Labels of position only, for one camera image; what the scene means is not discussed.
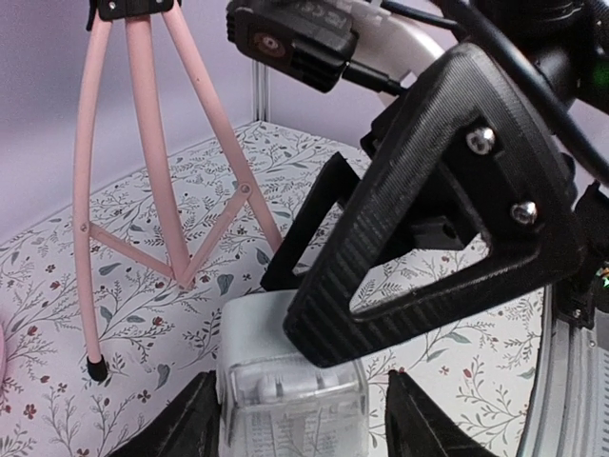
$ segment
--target tripod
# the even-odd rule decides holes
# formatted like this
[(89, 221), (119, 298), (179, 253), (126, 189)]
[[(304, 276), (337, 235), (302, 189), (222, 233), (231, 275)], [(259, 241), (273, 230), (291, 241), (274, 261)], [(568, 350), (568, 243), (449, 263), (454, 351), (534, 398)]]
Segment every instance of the tripod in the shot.
[[(76, 129), (72, 224), (78, 299), (87, 345), (88, 373), (93, 380), (103, 381), (108, 376), (108, 370), (100, 349), (95, 318), (90, 238), (175, 279), (182, 288), (190, 288), (198, 268), (206, 261), (246, 202), (250, 204), (265, 239), (273, 250), (278, 249), (282, 237), (226, 117), (218, 94), (213, 88), (205, 64), (187, 27), (181, 6), (173, 0), (155, 2), (104, 0), (97, 2), (97, 5), (92, 2), (91, 6), (89, 18), (92, 19), (89, 22), (92, 26), (91, 37), (82, 80)], [(156, 12), (163, 14), (188, 77), (226, 160), (237, 178), (235, 193), (228, 200), (215, 226), (191, 259), (171, 184), (161, 121), (150, 23), (150, 15)], [(167, 246), (168, 264), (126, 243), (89, 220), (92, 141), (100, 80), (112, 21), (123, 18), (127, 26), (128, 57), (139, 131), (152, 197)]]

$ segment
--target floral pattern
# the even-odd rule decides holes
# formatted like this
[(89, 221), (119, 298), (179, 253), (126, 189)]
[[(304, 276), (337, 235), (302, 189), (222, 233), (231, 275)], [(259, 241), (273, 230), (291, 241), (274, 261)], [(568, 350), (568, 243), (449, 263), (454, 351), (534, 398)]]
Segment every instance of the floral pattern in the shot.
[[(238, 130), (265, 198), (286, 233), (322, 164), (339, 151), (359, 172), (357, 149), (267, 123)], [(193, 252), (235, 190), (217, 141), (170, 157)], [(307, 268), (336, 222), (332, 212), (301, 260)], [(91, 197), (91, 219), (166, 259), (147, 172)], [(370, 271), (353, 307), (421, 286), (476, 262), (486, 246), (412, 252)], [(0, 457), (102, 457), (139, 433), (199, 371), (214, 369), (222, 305), (260, 291), (272, 253), (249, 207), (197, 274), (194, 290), (91, 243), (95, 303), (109, 377), (86, 375), (70, 210), (0, 246), (0, 324), (8, 370), (0, 389)], [(472, 437), (516, 455), (535, 375), (542, 292), (366, 357), (370, 455), (384, 457), (387, 372), (406, 370)]]

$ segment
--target pink tripod leg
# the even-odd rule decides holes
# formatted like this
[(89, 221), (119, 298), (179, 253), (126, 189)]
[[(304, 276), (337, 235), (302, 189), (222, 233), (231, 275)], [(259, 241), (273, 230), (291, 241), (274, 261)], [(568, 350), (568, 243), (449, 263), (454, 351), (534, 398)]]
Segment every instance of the pink tripod leg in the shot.
[(206, 112), (209, 124), (216, 134), (220, 146), (222, 147), (226, 160), (233, 169), (240, 185), (251, 187), (251, 195), (248, 199), (256, 219), (265, 234), (265, 238), (275, 251), (282, 243), (282, 235), (275, 224), (272, 214), (268, 209), (265, 198), (256, 183), (256, 178), (252, 172), (246, 157), (244, 156), (241, 145), (235, 136), (235, 131), (230, 125), (216, 89), (213, 87), (211, 78), (207, 73), (201, 54), (197, 49), (192, 34), (188, 29), (187, 22), (182, 14), (182, 9), (175, 2), (171, 11), (163, 13), (167, 24), (167, 29), (175, 43), (175, 47), (180, 54), (188, 77), (197, 92), (199, 101)]
[(87, 344), (88, 373), (95, 381), (106, 379), (108, 370), (100, 349), (93, 302), (89, 244), (89, 194), (95, 111), (97, 110), (99, 85), (111, 27), (112, 24), (110, 22), (101, 21), (99, 16), (95, 18), (83, 73), (74, 147), (72, 225), (74, 231), (76, 284), (83, 321), (83, 332), (85, 333), (85, 342)]
[(167, 162), (154, 70), (150, 16), (128, 18), (126, 22), (133, 97), (152, 197), (159, 214), (173, 273), (176, 278), (180, 278), (189, 263), (188, 248), (175, 203)]

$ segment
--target screw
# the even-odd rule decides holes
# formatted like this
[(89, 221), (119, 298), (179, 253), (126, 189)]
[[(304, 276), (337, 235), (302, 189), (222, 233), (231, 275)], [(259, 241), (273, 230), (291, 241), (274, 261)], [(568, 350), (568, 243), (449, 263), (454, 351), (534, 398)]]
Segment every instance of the screw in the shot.
[(495, 132), (489, 127), (475, 129), (465, 136), (467, 146), (478, 155), (488, 154), (495, 146), (495, 139)]
[(537, 205), (533, 202), (517, 203), (511, 210), (512, 219), (524, 226), (531, 226), (537, 221)]

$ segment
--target black rubber foot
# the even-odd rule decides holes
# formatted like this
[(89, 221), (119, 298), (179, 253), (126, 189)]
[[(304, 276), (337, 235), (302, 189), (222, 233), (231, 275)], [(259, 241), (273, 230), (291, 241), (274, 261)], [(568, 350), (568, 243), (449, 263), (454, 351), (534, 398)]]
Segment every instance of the black rubber foot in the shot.
[(106, 378), (108, 378), (108, 366), (106, 365), (104, 356), (102, 356), (102, 360), (96, 364), (93, 364), (87, 357), (87, 371), (93, 381), (97, 381), (98, 383), (106, 381)]

